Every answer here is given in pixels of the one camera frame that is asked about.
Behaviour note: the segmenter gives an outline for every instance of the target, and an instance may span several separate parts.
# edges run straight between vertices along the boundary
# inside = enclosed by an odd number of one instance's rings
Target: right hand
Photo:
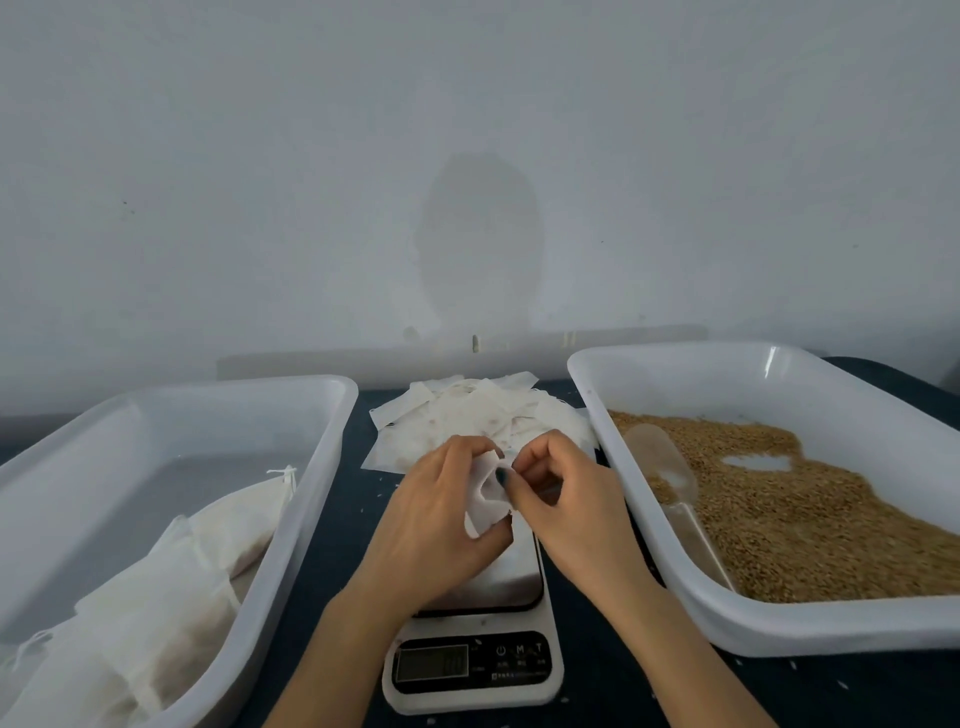
[[[556,505],[540,493],[563,483]],[[593,604],[608,613],[625,592],[657,587],[630,525],[620,480],[566,435],[530,442],[508,471],[507,495],[550,558]]]

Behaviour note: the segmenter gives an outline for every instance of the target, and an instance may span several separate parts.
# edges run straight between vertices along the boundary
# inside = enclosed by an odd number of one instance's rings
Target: stack of empty bags
[[[593,456],[598,446],[586,414],[533,389],[536,383],[530,372],[500,379],[455,375],[415,381],[395,400],[371,410],[379,434],[362,467],[406,473],[451,435],[486,435],[512,462],[524,445],[551,429]]]
[[[0,728],[126,728],[204,674],[296,490],[294,469],[177,516],[150,553],[0,666]]]

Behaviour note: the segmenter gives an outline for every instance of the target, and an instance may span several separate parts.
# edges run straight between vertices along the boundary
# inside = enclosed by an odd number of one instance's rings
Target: forearm
[[[326,605],[265,728],[355,728],[403,619],[348,585]]]
[[[680,601],[652,578],[638,579],[604,609],[654,689],[673,728],[775,726]]]

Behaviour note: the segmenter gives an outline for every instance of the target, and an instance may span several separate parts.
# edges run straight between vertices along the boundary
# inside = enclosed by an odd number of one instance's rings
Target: left hand
[[[455,435],[418,460],[390,498],[348,589],[375,598],[402,623],[492,564],[514,540],[511,517],[471,539],[464,515],[470,464],[493,449],[489,438]]]

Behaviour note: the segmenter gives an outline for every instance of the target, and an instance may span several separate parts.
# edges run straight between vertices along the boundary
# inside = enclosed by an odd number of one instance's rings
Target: plastic scoop
[[[627,430],[623,434],[623,441],[643,477],[663,478],[677,496],[676,502],[662,506],[663,514],[690,561],[717,584],[736,592],[733,579],[724,569],[713,542],[697,518],[697,476],[686,464],[673,440],[656,425],[640,424]]]

